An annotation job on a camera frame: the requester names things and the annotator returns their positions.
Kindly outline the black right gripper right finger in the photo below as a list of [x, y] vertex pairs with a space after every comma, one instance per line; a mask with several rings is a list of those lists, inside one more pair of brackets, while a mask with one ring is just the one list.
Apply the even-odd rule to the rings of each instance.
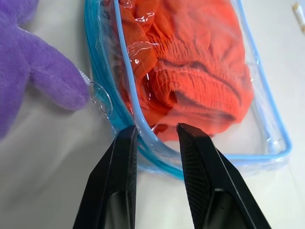
[[271, 229], [235, 166], [201, 129], [178, 124], [194, 229]]

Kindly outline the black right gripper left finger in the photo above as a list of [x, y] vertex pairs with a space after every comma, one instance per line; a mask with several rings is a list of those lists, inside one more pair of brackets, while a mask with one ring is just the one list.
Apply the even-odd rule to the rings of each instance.
[[135, 229], [135, 126], [121, 130], [90, 173], [72, 229]]

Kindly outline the clear plastic pouch blue trim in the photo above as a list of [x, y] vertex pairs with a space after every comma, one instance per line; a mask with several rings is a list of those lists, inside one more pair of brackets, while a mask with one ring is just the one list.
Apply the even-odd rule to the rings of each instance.
[[[241, 0], [230, 1], [241, 28], [254, 96], [242, 122], [222, 133], [208, 135], [227, 159], [242, 170], [276, 168], [285, 162], [291, 141], [272, 98]], [[118, 0], [85, 0], [84, 22], [93, 81], [108, 92], [112, 101], [113, 111], [106, 115], [112, 129], [117, 133], [135, 125], [139, 134], [138, 166], [182, 179], [179, 139], [160, 140], [140, 108]]]

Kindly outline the orange cloth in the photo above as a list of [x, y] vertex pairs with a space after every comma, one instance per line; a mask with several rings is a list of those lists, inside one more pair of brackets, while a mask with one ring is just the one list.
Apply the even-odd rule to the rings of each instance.
[[209, 135], [240, 123], [253, 100], [230, 0], [118, 0], [143, 116], [162, 141], [186, 123]]

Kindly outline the clear suction cup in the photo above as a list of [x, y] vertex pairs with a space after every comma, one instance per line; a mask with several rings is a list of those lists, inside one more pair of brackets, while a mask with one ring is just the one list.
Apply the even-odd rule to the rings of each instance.
[[113, 111], [113, 105], [108, 92], [96, 82], [89, 83], [91, 101], [106, 115]]

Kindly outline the purple plush toy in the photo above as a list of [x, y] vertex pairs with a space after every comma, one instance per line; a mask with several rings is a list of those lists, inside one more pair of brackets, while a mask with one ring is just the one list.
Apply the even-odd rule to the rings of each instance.
[[20, 27], [32, 19], [38, 1], [0, 0], [0, 140], [15, 121], [28, 83], [68, 110], [82, 109], [90, 97], [83, 72]]

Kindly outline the small cream sticker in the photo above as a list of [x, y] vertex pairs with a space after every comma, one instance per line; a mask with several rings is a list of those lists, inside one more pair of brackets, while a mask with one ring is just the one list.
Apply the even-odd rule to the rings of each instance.
[[299, 3], [295, 3], [293, 5], [293, 11], [301, 26], [301, 29], [305, 30], [305, 14], [304, 14], [302, 6]]

